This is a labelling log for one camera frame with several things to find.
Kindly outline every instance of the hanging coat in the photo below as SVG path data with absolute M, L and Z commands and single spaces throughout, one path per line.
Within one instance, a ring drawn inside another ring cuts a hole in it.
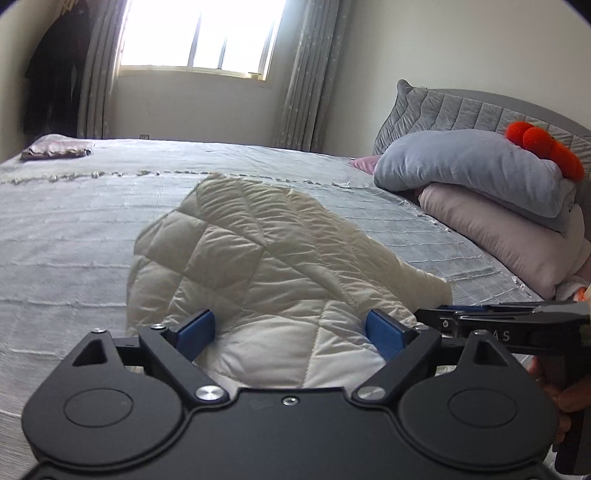
M 30 80 L 24 132 L 39 137 L 48 133 L 76 136 L 78 105 L 90 18 L 85 0 L 58 18 L 45 33 L 28 65 Z

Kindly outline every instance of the white wall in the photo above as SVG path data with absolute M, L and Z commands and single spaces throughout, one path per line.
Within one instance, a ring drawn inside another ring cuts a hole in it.
M 25 71 L 60 6 L 61 0 L 18 0 L 0 16 L 0 162 L 26 147 Z
M 513 96 L 591 128 L 591 26 L 563 0 L 362 0 L 348 34 L 325 153 L 371 155 L 401 78 Z
M 288 0 L 268 80 L 188 71 L 122 69 L 116 138 L 270 145 L 293 65 L 303 2 Z

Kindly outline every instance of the orange fluffy ball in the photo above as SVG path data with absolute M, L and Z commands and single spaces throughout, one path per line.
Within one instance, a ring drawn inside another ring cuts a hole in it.
M 585 178 L 583 164 L 577 155 L 554 139 L 546 130 L 534 127 L 528 122 L 514 122 L 507 128 L 505 136 L 515 145 L 532 152 L 536 157 L 552 160 L 558 165 L 565 179 L 581 181 Z
M 513 122 L 507 127 L 505 136 L 515 145 L 519 145 L 521 148 L 523 148 L 523 135 L 532 127 L 533 125 L 529 124 L 528 122 Z

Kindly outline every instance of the headboard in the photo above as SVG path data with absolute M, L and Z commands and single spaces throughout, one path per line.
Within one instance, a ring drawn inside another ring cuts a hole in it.
M 591 238 L 591 130 L 552 110 L 516 98 L 476 90 L 412 87 L 397 84 L 394 108 L 376 137 L 374 155 L 397 138 L 422 130 L 475 128 L 504 134 L 515 121 L 542 127 L 579 156 L 586 179 L 577 186 L 575 202 L 583 209 L 585 237 Z

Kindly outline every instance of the bedspread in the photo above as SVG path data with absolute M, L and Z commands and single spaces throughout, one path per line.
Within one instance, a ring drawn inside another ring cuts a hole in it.
M 348 162 L 262 147 L 97 141 L 83 159 L 0 165 L 0 478 L 18 478 L 33 463 L 20 412 L 39 383 L 91 328 L 123 334 L 141 229 L 214 171 L 309 194 L 405 262 L 449 280 L 456 303 L 539 299 Z

